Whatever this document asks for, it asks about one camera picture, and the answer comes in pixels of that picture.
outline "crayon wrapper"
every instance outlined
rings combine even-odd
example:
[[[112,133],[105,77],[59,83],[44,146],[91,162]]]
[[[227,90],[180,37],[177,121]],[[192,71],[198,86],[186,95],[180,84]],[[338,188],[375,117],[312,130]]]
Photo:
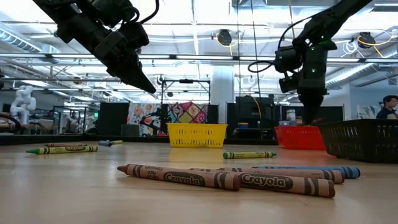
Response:
[[[43,147],[40,148],[40,154],[58,154],[71,152],[96,152],[97,146],[80,146],[80,147]]]
[[[224,152],[225,159],[249,159],[272,157],[272,152]]]
[[[292,177],[306,177],[331,180],[335,184],[345,181],[344,175],[338,170],[299,170],[299,169],[252,169],[252,168],[220,168],[233,172],[247,172],[250,174],[286,175]]]
[[[347,179],[355,179],[361,175],[361,171],[357,167],[348,166],[256,166],[256,169],[324,169],[324,170],[338,170],[344,174]]]
[[[50,144],[45,144],[44,146],[47,146],[47,147],[80,147],[80,146],[87,146],[87,144],[57,144],[57,143],[50,143]]]
[[[216,171],[196,168],[192,169],[208,172]],[[219,170],[219,172],[223,174],[233,173],[232,171],[225,170]],[[334,197],[336,194],[334,188],[335,185],[331,180],[289,177],[283,175],[250,174],[245,172],[237,173],[240,174],[242,187],[320,197]]]
[[[127,166],[126,174],[133,177],[226,190],[239,190],[241,186],[239,174],[236,173],[221,174],[219,172],[202,172],[135,164],[129,164]]]
[[[123,144],[122,140],[111,141],[112,144]]]

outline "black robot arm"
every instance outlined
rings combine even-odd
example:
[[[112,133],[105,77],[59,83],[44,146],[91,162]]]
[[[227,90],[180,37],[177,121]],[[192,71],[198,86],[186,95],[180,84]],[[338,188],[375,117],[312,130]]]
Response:
[[[155,87],[142,71],[136,49],[149,44],[142,23],[159,10],[138,22],[139,11],[129,0],[33,0],[58,25],[56,36],[65,43],[79,42],[108,69],[113,77],[155,93]],[[122,21],[119,30],[113,28]]]
[[[297,90],[304,105],[305,124],[315,118],[326,95],[326,61],[329,50],[337,46],[331,38],[353,14],[371,0],[342,0],[311,17],[291,46],[279,47],[275,53],[275,69],[285,74],[279,80],[283,92]]]

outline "person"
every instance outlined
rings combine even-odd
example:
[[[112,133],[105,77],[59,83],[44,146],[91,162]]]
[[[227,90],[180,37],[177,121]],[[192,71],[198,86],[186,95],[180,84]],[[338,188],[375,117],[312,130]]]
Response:
[[[395,107],[398,104],[398,96],[389,95],[383,98],[383,108],[378,112],[377,119],[398,119]]]

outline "table surface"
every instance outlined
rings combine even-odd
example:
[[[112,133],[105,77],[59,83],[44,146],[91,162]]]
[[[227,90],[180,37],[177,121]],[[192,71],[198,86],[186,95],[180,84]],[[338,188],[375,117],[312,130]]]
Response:
[[[172,149],[168,144],[126,142],[100,146],[98,152],[90,153],[25,153],[39,146],[0,146],[0,223],[366,224],[398,220],[398,166],[394,164],[367,164],[336,159],[325,151],[275,146]],[[278,156],[224,160],[223,151],[274,151]],[[346,165],[359,167],[361,177],[335,185],[335,198],[322,198],[138,179],[116,170],[128,163],[183,169]]]

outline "crayola label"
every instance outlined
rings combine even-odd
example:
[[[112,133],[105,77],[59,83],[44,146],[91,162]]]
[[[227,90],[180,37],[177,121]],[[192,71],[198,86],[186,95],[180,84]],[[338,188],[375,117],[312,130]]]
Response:
[[[293,187],[292,179],[274,175],[243,174],[241,181],[244,186],[268,190],[290,190]]]
[[[181,184],[192,184],[197,186],[206,186],[204,178],[197,174],[171,171],[171,172],[166,172],[163,178],[170,182],[176,182]]]

